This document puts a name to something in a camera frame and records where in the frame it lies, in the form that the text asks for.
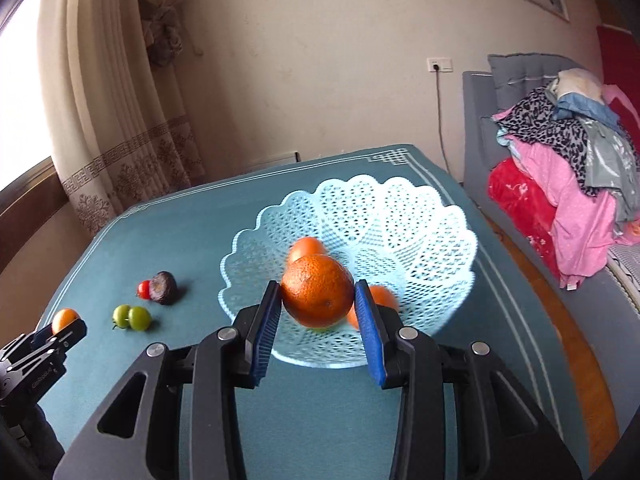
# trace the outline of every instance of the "green tomato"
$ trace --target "green tomato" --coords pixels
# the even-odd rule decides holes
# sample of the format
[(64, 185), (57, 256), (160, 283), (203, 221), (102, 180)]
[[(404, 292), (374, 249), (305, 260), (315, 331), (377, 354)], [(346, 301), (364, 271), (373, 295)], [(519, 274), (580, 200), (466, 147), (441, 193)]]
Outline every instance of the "green tomato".
[(149, 328), (151, 314), (143, 306), (134, 306), (129, 310), (129, 325), (133, 330), (142, 332)]
[(116, 310), (113, 311), (113, 322), (116, 324), (118, 328), (127, 328), (129, 326), (129, 310), (131, 307), (129, 305), (121, 305), (117, 306)]

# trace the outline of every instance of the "beige wall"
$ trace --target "beige wall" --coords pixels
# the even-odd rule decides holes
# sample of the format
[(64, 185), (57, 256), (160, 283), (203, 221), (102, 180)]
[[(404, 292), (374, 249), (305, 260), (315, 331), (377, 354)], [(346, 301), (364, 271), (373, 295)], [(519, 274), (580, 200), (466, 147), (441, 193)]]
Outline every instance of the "beige wall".
[(462, 179), (464, 70), (486, 70), (490, 53), (539, 51), (601, 72), (593, 0), (565, 1), (571, 23), (525, 0), (187, 0), (205, 54), (186, 49), (177, 72), (209, 176), (295, 150), (308, 160), (395, 142), (442, 165), (426, 58), (451, 57), (443, 128)]
[(89, 241), (73, 208), (66, 204), (18, 251), (0, 273), (0, 346), (35, 328)]

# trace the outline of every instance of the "silver bolt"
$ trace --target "silver bolt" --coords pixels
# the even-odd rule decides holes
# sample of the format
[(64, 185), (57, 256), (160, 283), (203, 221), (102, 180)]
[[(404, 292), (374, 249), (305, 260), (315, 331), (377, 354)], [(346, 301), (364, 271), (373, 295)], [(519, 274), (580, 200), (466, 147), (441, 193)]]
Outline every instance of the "silver bolt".
[(146, 354), (149, 357), (158, 357), (164, 353), (164, 345), (162, 343), (152, 343), (146, 347)]
[(476, 341), (471, 345), (471, 349), (476, 355), (487, 355), (489, 353), (489, 345), (482, 341)]
[(231, 341), (232, 339), (235, 339), (237, 335), (238, 330), (232, 326), (225, 326), (218, 330), (218, 339), (220, 339), (220, 341)]
[(409, 341), (411, 341), (411, 339), (415, 339), (418, 337), (418, 331), (412, 326), (403, 326), (398, 331), (398, 334), (402, 339), (409, 340)]

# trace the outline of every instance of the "electrical outlet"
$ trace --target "electrical outlet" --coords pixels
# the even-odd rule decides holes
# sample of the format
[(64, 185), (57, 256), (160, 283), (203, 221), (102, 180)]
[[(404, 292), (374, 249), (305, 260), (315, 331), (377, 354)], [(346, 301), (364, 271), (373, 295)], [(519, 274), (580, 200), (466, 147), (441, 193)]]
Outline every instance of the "electrical outlet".
[(433, 65), (439, 66), (441, 72), (453, 72), (453, 65), (451, 64), (450, 57), (428, 57), (427, 66), (429, 67), (429, 72), (436, 71)]

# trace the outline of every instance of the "pile of clothes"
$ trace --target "pile of clothes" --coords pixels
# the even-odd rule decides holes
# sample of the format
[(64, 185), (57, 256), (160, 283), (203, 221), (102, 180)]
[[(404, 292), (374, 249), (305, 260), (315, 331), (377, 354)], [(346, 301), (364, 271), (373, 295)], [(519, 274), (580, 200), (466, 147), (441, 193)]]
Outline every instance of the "pile of clothes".
[(640, 116), (617, 86), (565, 70), (492, 119), (511, 158), (491, 172), (489, 196), (561, 287), (603, 268), (613, 244), (640, 242)]

